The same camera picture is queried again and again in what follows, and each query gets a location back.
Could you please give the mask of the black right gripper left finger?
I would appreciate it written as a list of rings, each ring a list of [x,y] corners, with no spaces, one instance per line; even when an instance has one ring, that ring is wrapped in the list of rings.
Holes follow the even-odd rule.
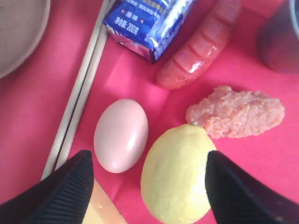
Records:
[[[50,176],[1,204],[2,224],[80,224],[93,191],[93,160],[81,150]]]

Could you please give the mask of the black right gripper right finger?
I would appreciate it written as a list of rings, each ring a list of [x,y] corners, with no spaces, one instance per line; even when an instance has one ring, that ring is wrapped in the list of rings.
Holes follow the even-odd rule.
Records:
[[[219,224],[297,224],[299,205],[268,188],[220,151],[208,153],[205,187]]]

